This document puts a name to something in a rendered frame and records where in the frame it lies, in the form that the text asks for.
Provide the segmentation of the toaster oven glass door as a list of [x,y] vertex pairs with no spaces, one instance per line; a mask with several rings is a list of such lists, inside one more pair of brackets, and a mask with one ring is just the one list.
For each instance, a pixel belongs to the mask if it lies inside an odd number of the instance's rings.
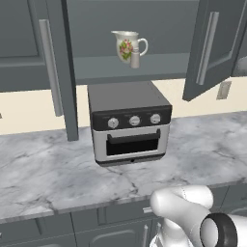
[[[122,144],[110,144],[107,141],[107,134],[111,134],[113,137],[122,137],[155,133],[157,129],[160,129],[161,135],[159,139],[155,140]],[[169,124],[106,131],[92,130],[96,162],[103,164],[119,160],[163,156],[167,149],[169,130]]]

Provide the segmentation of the grey wall outlet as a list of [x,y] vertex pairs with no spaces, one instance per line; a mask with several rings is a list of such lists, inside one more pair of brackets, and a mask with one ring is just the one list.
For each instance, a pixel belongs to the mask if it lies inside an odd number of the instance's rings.
[[218,94],[217,94],[217,100],[219,99],[226,99],[228,97],[230,87],[232,85],[231,81],[224,81],[220,84]]

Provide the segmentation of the grey base drawer front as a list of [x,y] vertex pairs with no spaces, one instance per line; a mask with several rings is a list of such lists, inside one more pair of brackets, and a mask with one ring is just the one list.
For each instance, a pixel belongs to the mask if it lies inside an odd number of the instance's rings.
[[211,185],[213,194],[212,212],[228,212],[247,215],[247,183],[216,186]]
[[71,214],[74,229],[77,232],[92,230],[99,226],[127,222],[152,217],[153,213],[145,214],[144,207],[150,206],[149,200],[111,205],[93,209],[76,211]]
[[70,214],[0,224],[0,247],[76,247]]

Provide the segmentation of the white floral pitcher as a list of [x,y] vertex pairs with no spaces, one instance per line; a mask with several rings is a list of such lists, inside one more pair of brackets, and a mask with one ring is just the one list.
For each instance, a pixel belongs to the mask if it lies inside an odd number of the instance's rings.
[[146,39],[139,39],[139,34],[133,31],[112,31],[112,34],[116,38],[116,50],[119,59],[125,63],[129,64],[131,59],[131,53],[135,48],[139,47],[139,43],[143,42],[145,44],[145,49],[140,53],[140,56],[144,56],[149,49],[149,43]]

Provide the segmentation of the grey open wall cabinet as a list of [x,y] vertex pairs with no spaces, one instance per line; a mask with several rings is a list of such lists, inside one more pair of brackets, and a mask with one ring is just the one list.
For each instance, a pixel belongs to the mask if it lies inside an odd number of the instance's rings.
[[[74,73],[80,85],[183,78],[199,0],[67,0]],[[116,31],[146,39],[140,67],[120,61]]]

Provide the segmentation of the silver black toaster oven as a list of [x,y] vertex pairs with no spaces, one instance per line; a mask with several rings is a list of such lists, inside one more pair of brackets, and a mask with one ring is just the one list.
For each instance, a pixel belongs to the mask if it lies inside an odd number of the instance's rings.
[[[173,106],[150,81],[90,85],[88,87],[88,100],[91,130],[106,131],[171,123]],[[151,123],[153,114],[160,115],[160,123]],[[129,123],[132,116],[140,118],[141,121],[138,125],[132,126]],[[108,126],[108,121],[111,118],[119,120],[119,125],[116,128]],[[154,160],[161,157],[142,157],[103,164],[96,163],[106,167]]]

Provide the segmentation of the grey base cabinet door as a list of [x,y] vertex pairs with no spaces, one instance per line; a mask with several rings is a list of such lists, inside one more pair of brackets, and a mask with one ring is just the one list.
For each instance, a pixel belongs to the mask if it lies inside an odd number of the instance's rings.
[[146,245],[149,247],[151,219],[76,233],[77,247],[142,247],[145,225],[149,227]]

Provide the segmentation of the grey closed wall cabinet door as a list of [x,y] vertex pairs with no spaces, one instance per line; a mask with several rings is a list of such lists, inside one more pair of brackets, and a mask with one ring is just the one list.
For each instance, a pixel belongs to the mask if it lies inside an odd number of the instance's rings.
[[247,76],[247,38],[242,40],[232,77]]
[[50,88],[40,19],[45,0],[0,0],[0,93]]

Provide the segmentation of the grey shaker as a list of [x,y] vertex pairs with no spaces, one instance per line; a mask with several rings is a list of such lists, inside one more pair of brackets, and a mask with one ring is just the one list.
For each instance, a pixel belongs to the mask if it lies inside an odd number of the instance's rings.
[[138,69],[140,67],[140,52],[138,47],[135,47],[131,51],[130,66],[133,69]]

